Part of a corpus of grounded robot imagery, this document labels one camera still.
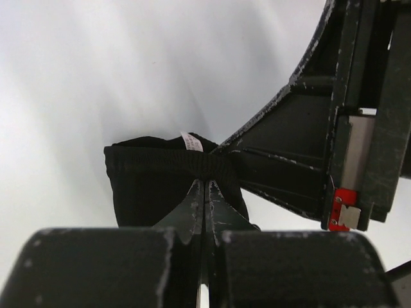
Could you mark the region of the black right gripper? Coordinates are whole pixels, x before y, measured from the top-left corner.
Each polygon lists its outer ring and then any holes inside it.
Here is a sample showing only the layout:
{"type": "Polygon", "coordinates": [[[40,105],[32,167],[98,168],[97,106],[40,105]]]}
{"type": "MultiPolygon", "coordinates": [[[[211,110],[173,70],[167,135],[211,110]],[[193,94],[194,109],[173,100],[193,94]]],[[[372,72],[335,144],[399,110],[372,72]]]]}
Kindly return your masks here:
{"type": "Polygon", "coordinates": [[[384,222],[410,176],[410,2],[326,1],[288,83],[215,149],[324,230],[384,222]]]}

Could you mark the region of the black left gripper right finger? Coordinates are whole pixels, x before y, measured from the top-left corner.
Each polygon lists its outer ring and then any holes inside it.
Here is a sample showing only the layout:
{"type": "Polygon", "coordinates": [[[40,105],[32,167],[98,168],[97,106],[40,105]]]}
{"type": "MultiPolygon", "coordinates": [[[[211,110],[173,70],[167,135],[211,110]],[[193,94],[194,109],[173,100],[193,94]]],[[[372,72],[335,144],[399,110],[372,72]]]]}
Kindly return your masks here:
{"type": "Polygon", "coordinates": [[[211,307],[399,307],[378,253],[356,232],[262,232],[204,186],[211,307]]]}

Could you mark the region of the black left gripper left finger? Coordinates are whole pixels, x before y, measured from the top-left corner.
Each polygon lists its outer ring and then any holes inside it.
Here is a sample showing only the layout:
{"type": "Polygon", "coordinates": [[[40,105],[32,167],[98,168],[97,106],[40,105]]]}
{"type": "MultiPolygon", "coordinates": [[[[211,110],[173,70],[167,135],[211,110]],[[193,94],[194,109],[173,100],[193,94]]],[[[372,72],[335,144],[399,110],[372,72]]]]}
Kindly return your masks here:
{"type": "Polygon", "coordinates": [[[45,228],[9,277],[10,307],[198,307],[204,185],[153,227],[45,228]]]}

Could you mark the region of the black bra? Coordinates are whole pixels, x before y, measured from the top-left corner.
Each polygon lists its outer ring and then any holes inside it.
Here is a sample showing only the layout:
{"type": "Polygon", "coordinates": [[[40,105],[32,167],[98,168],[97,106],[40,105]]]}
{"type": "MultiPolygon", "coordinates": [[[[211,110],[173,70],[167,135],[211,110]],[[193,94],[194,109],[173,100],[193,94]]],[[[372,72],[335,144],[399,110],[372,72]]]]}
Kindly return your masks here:
{"type": "Polygon", "coordinates": [[[217,144],[198,135],[202,150],[188,150],[183,137],[144,136],[103,150],[119,227],[152,227],[179,205],[193,182],[214,180],[225,201],[249,218],[231,162],[217,144]]]}

